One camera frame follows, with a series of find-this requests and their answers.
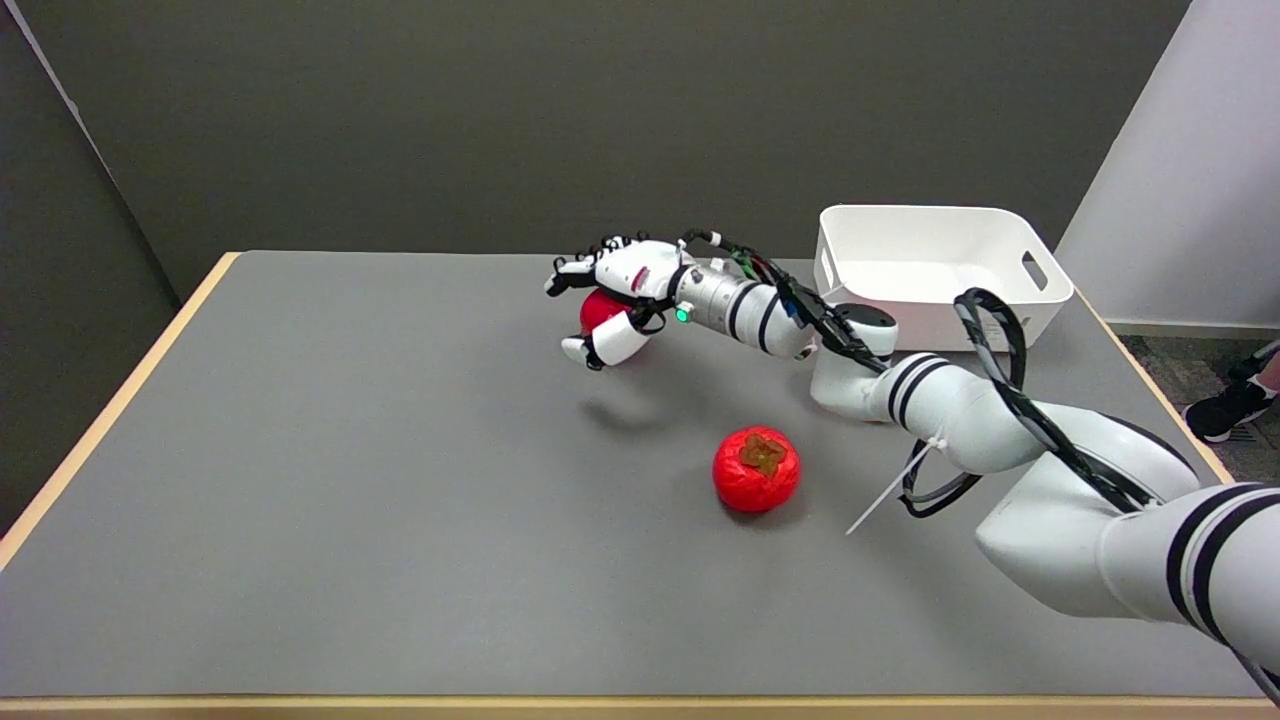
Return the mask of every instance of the red fruit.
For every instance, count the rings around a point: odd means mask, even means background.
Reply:
[[[786,502],[800,484],[800,454],[773,428],[742,428],[716,451],[712,479],[724,505],[764,512]]]
[[[582,324],[582,334],[589,334],[604,320],[626,311],[626,305],[604,295],[603,290],[595,288],[582,301],[582,309],[579,311],[577,319]]]

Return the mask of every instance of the white wall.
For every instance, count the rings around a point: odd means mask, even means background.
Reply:
[[[1057,258],[1108,320],[1280,328],[1280,0],[1194,0]]]

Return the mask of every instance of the robot finger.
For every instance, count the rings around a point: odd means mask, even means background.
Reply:
[[[564,338],[561,348],[564,355],[590,370],[617,365],[635,355],[654,332],[662,329],[659,325],[654,331],[645,331],[643,322],[637,328],[632,315],[635,313],[618,313],[596,325],[590,334]]]
[[[547,295],[557,297],[571,287],[585,288],[595,284],[595,260],[586,258],[559,264],[552,277],[543,283],[543,290]]]

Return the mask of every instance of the bin handle hole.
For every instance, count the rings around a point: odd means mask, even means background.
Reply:
[[[1032,282],[1036,283],[1037,288],[1044,290],[1048,287],[1048,275],[1044,274],[1044,270],[1039,266],[1039,263],[1032,258],[1030,252],[1023,252],[1023,270],[1030,275]]]

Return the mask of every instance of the gray wall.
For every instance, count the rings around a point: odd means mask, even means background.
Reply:
[[[835,202],[1056,245],[1187,0],[18,0],[189,292],[234,249],[570,251]]]
[[[141,240],[0,8],[0,534],[173,316]]]

